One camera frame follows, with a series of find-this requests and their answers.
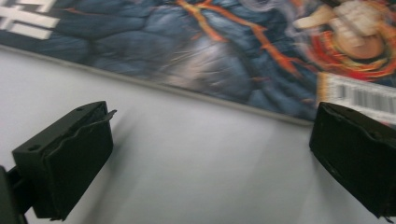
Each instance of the comic book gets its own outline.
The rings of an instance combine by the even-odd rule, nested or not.
[[[318,102],[396,124],[382,0],[0,0],[0,45],[284,118]]]

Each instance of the white surface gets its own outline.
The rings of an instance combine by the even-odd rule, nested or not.
[[[313,157],[311,127],[18,53],[1,50],[0,60],[7,169],[15,147],[70,110],[100,100],[119,110],[114,152],[65,223],[387,223]]]

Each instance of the dark blue rock pattern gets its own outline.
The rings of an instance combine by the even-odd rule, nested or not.
[[[236,0],[212,3],[265,26],[280,52],[303,58],[285,35],[289,22],[282,10],[255,12]],[[316,74],[299,64],[302,77],[288,73],[249,27],[218,12],[203,9],[202,15],[227,42],[212,40],[174,1],[58,0],[49,14],[61,20],[48,40],[0,31],[0,43],[300,119],[315,116]]]

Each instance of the character's hand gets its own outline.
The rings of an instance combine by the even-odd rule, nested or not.
[[[329,20],[335,18],[336,15],[332,8],[327,5],[322,5],[308,17],[300,18],[294,22],[294,26],[299,29],[308,29],[324,25]]]
[[[348,1],[334,9],[338,18],[329,20],[335,32],[335,42],[347,55],[370,59],[381,54],[384,45],[377,34],[381,13],[365,2]]]
[[[376,26],[381,21],[381,13],[360,1],[347,1],[334,8],[335,14],[349,29],[360,36],[375,35]]]

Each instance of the orange lava crack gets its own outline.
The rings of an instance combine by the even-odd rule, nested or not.
[[[224,16],[225,18],[229,19],[230,21],[237,22],[239,24],[245,25],[250,27],[253,34],[262,44],[261,49],[266,49],[268,53],[273,57],[273,59],[286,71],[290,72],[291,74],[295,75],[296,77],[302,77],[301,74],[298,72],[296,67],[293,63],[304,64],[303,61],[297,58],[288,57],[281,52],[268,40],[265,36],[264,31],[266,30],[265,27],[260,26],[251,21],[246,21],[242,18],[235,16],[233,13],[228,11],[227,9],[219,6],[215,6],[211,3],[211,0],[205,0],[203,3],[198,3],[192,5],[187,3],[185,0],[176,0],[176,3],[183,7],[185,10],[190,12],[190,14],[198,20],[199,25],[201,28],[215,41],[226,42],[228,41],[223,36],[221,36],[215,29],[213,29],[207,22],[206,18],[202,15],[202,9],[209,9],[219,13],[220,15]]]

